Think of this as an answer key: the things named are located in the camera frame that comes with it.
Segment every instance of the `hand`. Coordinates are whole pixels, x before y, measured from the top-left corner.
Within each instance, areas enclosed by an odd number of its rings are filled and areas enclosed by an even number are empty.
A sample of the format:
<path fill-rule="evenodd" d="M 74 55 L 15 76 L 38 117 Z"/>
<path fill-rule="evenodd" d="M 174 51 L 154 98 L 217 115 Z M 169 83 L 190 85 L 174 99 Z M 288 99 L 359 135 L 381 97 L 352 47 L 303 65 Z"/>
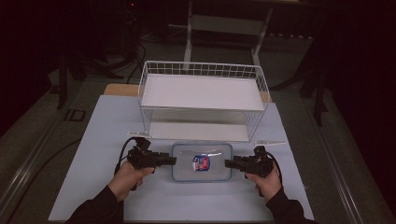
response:
<path fill-rule="evenodd" d="M 282 188 L 279 179 L 279 173 L 277 171 L 276 165 L 273 162 L 273 170 L 271 173 L 265 177 L 259 177 L 258 175 L 247 174 L 247 178 L 256 183 L 256 187 L 262 191 L 264 200 L 268 203 Z"/>
<path fill-rule="evenodd" d="M 143 184 L 143 177 L 151 174 L 153 171 L 154 168 L 136 170 L 131 163 L 126 161 L 122 164 L 116 175 L 114 175 L 108 187 L 116 195 L 119 202 L 123 201 L 128 196 L 130 189 L 134 185 L 141 186 Z"/>

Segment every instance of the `black sleeve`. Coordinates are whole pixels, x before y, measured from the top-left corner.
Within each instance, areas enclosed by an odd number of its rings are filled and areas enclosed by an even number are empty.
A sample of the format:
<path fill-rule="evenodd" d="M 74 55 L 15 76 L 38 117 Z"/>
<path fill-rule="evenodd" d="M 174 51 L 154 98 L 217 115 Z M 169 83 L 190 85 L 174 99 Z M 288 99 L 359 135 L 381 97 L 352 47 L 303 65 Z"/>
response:
<path fill-rule="evenodd" d="M 304 209 L 296 200 L 289 200 L 283 188 L 266 205 L 274 216 L 276 224 L 317 223 L 304 217 Z"/>
<path fill-rule="evenodd" d="M 106 186 L 92 200 L 82 203 L 65 223 L 123 223 L 123 204 Z"/>

